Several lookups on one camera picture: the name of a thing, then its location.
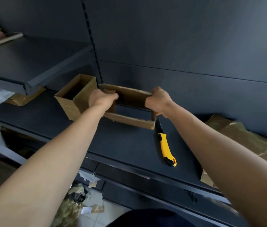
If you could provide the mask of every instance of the person's right hand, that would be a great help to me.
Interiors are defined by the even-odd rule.
[[[152,96],[146,98],[145,107],[156,112],[156,115],[163,115],[167,118],[166,111],[173,103],[169,94],[160,87],[155,87],[151,91]]]

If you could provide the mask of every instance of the open cardboard box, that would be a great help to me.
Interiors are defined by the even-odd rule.
[[[150,130],[154,129],[156,123],[156,113],[154,111],[151,111],[151,120],[137,119],[116,114],[116,104],[148,110],[148,108],[145,107],[145,100],[147,97],[152,95],[150,92],[111,84],[99,84],[99,86],[103,88],[105,93],[118,93],[119,95],[119,98],[113,103],[111,108],[105,112],[105,117],[111,119],[112,121],[122,122],[132,126],[147,128]]]
[[[55,94],[55,98],[68,118],[75,121],[89,108],[89,96],[97,88],[94,76],[79,74]]]
[[[40,87],[38,91],[36,91],[34,94],[29,95],[29,96],[16,93],[13,96],[11,96],[9,99],[5,100],[5,102],[16,105],[16,106],[24,106],[44,91],[45,91],[45,88]]]

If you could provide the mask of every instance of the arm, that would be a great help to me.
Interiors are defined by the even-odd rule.
[[[90,108],[3,183],[0,226],[50,226],[78,173],[100,118],[117,98],[117,94],[93,91]]]
[[[267,226],[267,161],[210,128],[160,87],[145,106],[169,118],[220,191],[254,226]]]

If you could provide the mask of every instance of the yellow utility knife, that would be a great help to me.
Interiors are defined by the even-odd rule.
[[[172,156],[168,143],[167,143],[167,139],[166,139],[166,134],[164,134],[162,126],[161,126],[161,122],[159,119],[156,120],[156,128],[158,131],[158,137],[160,139],[160,143],[161,143],[161,150],[162,150],[162,154],[164,157],[164,160],[167,162],[168,165],[170,166],[176,166],[176,159]]]

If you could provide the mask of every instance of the dark gray wall panel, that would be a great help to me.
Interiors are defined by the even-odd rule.
[[[150,91],[159,85],[193,114],[221,114],[267,136],[267,83],[100,62],[104,83]]]
[[[84,0],[99,60],[267,82],[267,0]]]
[[[0,0],[6,32],[90,42],[81,0]]]

